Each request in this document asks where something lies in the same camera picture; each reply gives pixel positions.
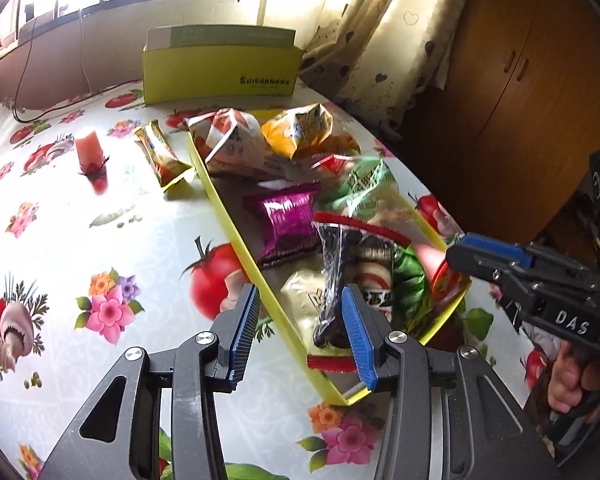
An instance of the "orange snack bag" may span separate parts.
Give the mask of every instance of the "orange snack bag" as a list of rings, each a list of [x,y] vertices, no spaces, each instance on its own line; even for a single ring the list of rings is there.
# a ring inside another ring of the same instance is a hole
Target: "orange snack bag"
[[[262,125],[262,135],[274,152],[291,159],[320,145],[332,128],[333,116],[321,104],[313,104],[276,115]]]

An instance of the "wooden cabinet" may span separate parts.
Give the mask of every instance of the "wooden cabinet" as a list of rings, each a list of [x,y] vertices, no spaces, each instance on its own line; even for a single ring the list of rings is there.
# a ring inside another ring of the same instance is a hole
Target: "wooden cabinet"
[[[448,88],[407,112],[399,151],[464,229],[528,242],[600,147],[600,17],[587,0],[488,1],[467,1]]]
[[[454,39],[446,90],[428,89],[404,117],[407,162],[430,187],[482,131],[520,58],[538,0],[467,0]],[[432,163],[430,156],[436,154]]]

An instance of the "metal screw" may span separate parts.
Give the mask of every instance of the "metal screw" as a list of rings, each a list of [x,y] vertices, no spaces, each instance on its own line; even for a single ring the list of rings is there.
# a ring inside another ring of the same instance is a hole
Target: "metal screw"
[[[460,355],[465,359],[475,359],[478,357],[478,351],[472,346],[461,346]]]
[[[137,361],[142,357],[142,349],[137,346],[131,347],[125,352],[125,358],[127,361]]]
[[[213,342],[215,338],[216,336],[213,335],[211,332],[200,332],[196,336],[196,343],[198,343],[199,345],[208,345],[209,343]]]
[[[407,341],[407,335],[400,330],[394,330],[389,334],[389,341],[392,343],[404,343]]]

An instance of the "floral tablecloth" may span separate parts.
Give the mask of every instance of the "floral tablecloth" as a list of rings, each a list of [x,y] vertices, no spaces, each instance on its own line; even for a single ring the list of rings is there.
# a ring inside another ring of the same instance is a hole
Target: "floral tablecloth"
[[[181,152],[186,135],[178,130],[181,112],[313,102],[324,102],[345,121],[363,152],[386,158],[400,192],[443,237],[458,234],[453,219],[408,168],[301,82],[285,99],[149,107],[142,82],[132,82],[33,124],[13,119],[13,102],[0,106],[0,448],[23,476],[37,478],[64,428],[126,348],[175,348],[209,327],[205,315],[219,310],[218,301],[194,304],[193,275],[181,277],[200,260],[200,245],[210,244],[208,257],[218,264],[237,265],[200,183],[179,187],[165,199],[133,142],[133,127],[159,118]],[[23,119],[39,113],[19,110]],[[78,174],[74,135],[83,129],[96,130],[110,156],[109,190],[102,196]],[[213,276],[206,278],[213,282]],[[523,404],[531,382],[525,370],[531,343],[513,330],[486,283],[474,281],[463,309],[469,340]],[[160,463],[166,480],[170,395],[163,398]],[[216,407],[230,478],[373,476],[386,416],[382,402],[368,397],[351,408],[321,403],[272,324],[259,327],[244,381],[234,394],[216,396]]]

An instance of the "yellow snack packet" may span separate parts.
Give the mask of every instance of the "yellow snack packet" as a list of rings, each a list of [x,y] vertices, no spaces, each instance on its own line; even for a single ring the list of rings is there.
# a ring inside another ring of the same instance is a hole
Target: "yellow snack packet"
[[[192,170],[190,164],[179,160],[173,152],[158,126],[158,119],[138,126],[133,133],[137,137],[136,143],[140,145],[146,160],[154,169],[163,191],[185,178],[187,172]]]
[[[321,104],[313,104],[276,115],[262,125],[262,135],[277,154],[299,158],[329,137],[332,128],[333,116]]]

